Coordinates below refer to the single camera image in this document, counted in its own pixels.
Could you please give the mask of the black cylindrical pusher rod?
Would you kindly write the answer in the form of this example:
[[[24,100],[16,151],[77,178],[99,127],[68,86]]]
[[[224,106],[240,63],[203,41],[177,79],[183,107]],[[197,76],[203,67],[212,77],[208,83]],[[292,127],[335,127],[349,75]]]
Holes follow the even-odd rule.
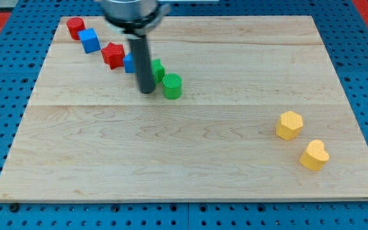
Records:
[[[143,94],[150,94],[155,89],[155,81],[151,69],[147,37],[129,38],[128,44],[132,53],[139,90]]]

